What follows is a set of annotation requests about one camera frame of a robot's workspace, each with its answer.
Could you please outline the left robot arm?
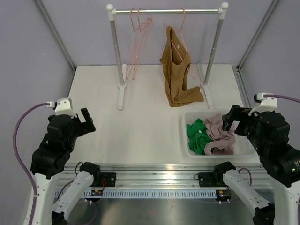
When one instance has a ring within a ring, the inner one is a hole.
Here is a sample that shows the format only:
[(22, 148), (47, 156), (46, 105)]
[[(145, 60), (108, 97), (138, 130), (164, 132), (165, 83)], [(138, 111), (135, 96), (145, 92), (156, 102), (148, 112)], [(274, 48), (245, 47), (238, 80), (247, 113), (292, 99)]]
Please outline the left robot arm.
[(78, 116), (52, 115), (48, 118), (47, 133), (39, 148), (32, 155), (30, 171), (35, 182), (24, 224), (65, 225), (76, 203), (89, 187), (101, 182), (101, 169), (97, 164), (85, 162), (70, 187), (54, 200), (58, 181), (78, 137), (96, 130), (87, 108)]

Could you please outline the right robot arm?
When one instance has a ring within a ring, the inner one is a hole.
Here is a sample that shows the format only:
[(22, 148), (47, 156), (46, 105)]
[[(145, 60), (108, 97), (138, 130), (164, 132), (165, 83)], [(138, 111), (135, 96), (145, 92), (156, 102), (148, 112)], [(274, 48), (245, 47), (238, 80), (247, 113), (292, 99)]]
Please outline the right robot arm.
[(275, 111), (253, 115), (249, 108), (234, 105), (223, 115), (223, 130), (233, 122), (239, 124), (238, 136), (245, 136), (256, 150), (260, 163), (270, 176), (274, 203), (261, 197), (241, 177), (230, 162), (218, 164), (213, 170), (213, 181), (227, 185), (246, 205), (255, 225), (296, 225), (300, 205), (300, 152), (289, 145), (290, 125)]

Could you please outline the pink tank top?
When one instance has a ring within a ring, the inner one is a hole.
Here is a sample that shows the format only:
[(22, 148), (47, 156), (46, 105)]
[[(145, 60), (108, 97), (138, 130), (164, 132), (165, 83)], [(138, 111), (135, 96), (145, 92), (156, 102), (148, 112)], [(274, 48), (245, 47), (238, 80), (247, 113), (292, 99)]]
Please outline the pink tank top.
[(206, 127), (206, 135), (211, 139), (204, 148), (206, 155), (233, 155), (236, 142), (233, 129), (229, 131), (223, 130), (222, 114), (217, 113), (215, 116), (206, 118), (204, 125)]

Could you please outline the green tank top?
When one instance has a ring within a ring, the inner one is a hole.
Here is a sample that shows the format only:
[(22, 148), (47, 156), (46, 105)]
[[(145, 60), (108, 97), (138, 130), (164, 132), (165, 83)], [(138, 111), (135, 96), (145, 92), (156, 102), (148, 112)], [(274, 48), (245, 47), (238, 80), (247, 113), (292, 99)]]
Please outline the green tank top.
[(201, 119), (196, 119), (194, 123), (187, 124), (188, 147), (197, 155), (208, 155), (205, 147), (213, 140), (207, 135), (207, 128)]

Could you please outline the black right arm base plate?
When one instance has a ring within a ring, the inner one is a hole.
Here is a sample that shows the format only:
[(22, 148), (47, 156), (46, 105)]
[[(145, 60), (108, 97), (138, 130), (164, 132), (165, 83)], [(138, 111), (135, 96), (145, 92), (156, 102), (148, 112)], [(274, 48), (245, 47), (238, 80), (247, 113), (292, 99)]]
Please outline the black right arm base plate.
[(214, 172), (199, 172), (197, 174), (199, 186), (203, 188), (226, 187), (221, 179)]

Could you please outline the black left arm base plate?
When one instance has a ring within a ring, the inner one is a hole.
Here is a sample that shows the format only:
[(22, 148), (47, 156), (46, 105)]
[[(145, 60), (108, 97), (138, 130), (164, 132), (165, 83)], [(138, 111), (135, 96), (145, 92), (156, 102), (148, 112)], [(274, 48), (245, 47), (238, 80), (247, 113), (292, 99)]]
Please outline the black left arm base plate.
[(101, 172), (96, 176), (91, 187), (102, 188), (103, 186), (112, 188), (116, 184), (116, 173), (115, 172)]

